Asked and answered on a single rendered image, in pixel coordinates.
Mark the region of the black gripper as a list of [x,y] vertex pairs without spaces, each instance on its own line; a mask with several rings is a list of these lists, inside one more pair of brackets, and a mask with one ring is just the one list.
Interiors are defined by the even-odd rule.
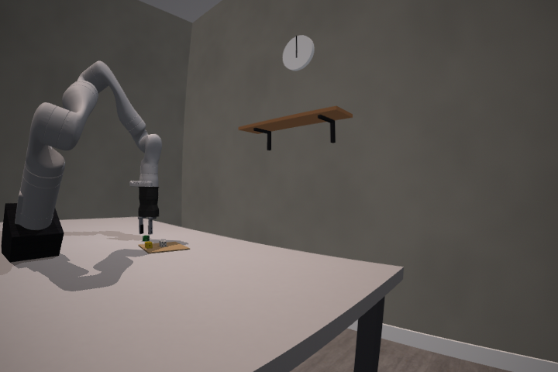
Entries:
[[139,234],[143,234],[143,219],[148,217],[148,235],[151,235],[153,219],[159,216],[158,174],[140,174],[139,179],[140,181],[129,182],[129,186],[139,187]]

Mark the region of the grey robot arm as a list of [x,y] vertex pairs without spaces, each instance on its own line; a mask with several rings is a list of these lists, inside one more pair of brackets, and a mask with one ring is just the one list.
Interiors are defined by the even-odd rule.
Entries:
[[145,153],[140,173],[158,174],[161,138],[157,134],[148,135],[145,122],[130,104],[112,71],[102,61],[96,61],[64,92],[64,108],[44,102],[34,113],[15,224],[31,230],[45,229],[51,224],[65,168],[65,159],[54,148],[72,150],[76,146],[97,104],[98,93],[108,86],[115,96],[120,122]]

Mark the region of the tan square mat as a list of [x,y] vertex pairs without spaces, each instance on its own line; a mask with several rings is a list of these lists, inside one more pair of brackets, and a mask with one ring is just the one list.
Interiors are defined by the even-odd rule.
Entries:
[[153,243],[153,248],[147,249],[145,248],[145,244],[139,244],[143,250],[147,253],[163,253],[163,252],[171,252],[171,251],[179,251],[179,250],[189,250],[190,248],[181,245],[177,242],[167,242],[167,246],[160,247],[159,243]]

